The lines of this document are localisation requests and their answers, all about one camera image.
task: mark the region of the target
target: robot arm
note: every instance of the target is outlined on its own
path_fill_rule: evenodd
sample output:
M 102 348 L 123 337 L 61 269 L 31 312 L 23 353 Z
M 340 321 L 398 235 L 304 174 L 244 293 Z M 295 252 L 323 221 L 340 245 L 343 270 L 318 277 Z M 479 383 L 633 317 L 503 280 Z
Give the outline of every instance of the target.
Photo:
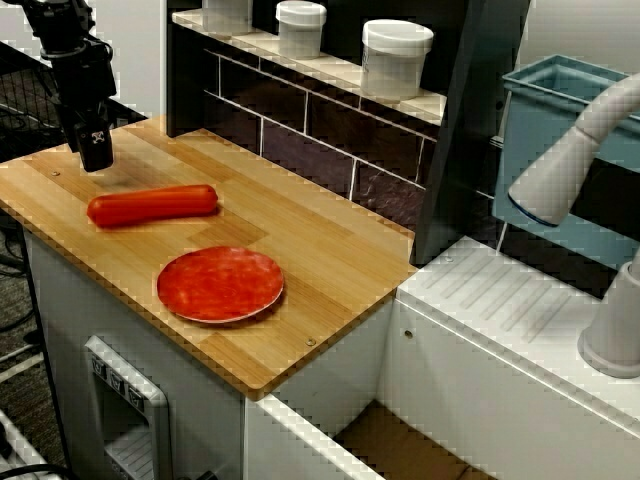
M 87 172 L 113 164 L 104 101 L 116 94 L 110 45 L 89 34 L 95 26 L 85 0 L 3 0 L 20 5 L 42 58 L 51 62 L 56 84 L 52 101 L 72 152 Z

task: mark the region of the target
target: wooden countertop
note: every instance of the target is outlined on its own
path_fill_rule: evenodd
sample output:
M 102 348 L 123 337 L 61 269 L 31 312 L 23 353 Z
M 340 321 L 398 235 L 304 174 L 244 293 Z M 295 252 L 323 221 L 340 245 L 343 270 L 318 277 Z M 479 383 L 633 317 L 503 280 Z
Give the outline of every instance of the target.
M 0 164 L 0 208 L 249 398 L 346 335 L 416 271 L 412 232 L 206 130 L 164 132 L 164 117 L 113 130 L 114 165 L 95 173 L 67 145 Z M 117 230 L 86 216 L 97 195 L 203 183 L 218 193 L 216 215 Z M 164 265 L 217 245 L 273 258 L 285 278 L 276 304 L 226 326 L 170 313 L 154 292 Z

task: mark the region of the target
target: white jar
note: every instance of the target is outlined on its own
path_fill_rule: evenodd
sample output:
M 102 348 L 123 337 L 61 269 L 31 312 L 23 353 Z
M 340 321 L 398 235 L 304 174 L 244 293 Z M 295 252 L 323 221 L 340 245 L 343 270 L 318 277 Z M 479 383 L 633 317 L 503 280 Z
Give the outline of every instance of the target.
M 327 21 L 327 9 L 318 3 L 287 0 L 276 7 L 280 22 L 280 55 L 311 59 L 320 54 L 322 26 Z
M 400 101 L 418 95 L 433 32 L 402 20 L 372 20 L 362 31 L 361 89 L 365 95 Z
M 202 0 L 202 28 L 221 36 L 246 35 L 252 31 L 252 0 Z

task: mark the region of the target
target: cabinet door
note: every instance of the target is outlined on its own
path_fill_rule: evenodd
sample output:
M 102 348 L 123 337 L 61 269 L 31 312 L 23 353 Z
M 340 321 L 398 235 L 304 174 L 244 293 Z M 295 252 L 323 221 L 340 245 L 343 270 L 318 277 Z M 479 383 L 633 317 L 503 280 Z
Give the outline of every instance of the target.
M 246 401 L 244 480 L 383 480 L 273 395 Z

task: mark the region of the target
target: dark brick backsplash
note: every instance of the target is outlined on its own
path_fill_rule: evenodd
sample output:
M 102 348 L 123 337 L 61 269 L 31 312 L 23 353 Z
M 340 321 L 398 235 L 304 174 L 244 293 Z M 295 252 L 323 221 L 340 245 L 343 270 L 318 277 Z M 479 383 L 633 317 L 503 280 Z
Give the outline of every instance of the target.
M 347 155 L 265 120 L 262 156 L 347 198 L 354 160 Z
M 260 70 L 275 77 L 282 78 L 288 82 L 300 85 L 307 90 L 311 90 L 338 102 L 350 105 L 354 108 L 357 108 L 360 102 L 360 97 L 354 93 L 334 87 L 333 85 L 316 80 L 313 77 L 309 77 L 290 68 L 283 67 L 282 65 L 278 65 L 277 63 L 264 58 L 260 63 Z
M 389 108 L 386 105 L 382 105 L 378 102 L 374 102 L 367 98 L 362 99 L 360 106 L 363 112 L 371 113 L 377 117 L 384 118 L 390 122 L 406 127 L 423 135 L 427 135 L 435 140 L 438 139 L 440 134 L 440 127 L 419 118 L 407 115 L 406 113 L 399 112 L 393 108 Z
M 304 90 L 222 60 L 222 96 L 295 130 L 304 128 Z
M 417 185 L 358 162 L 355 203 L 415 231 L 424 195 L 425 190 Z
M 309 135 L 415 181 L 422 137 L 311 95 Z
M 216 135 L 260 153 L 260 118 L 208 93 L 204 94 L 205 128 Z

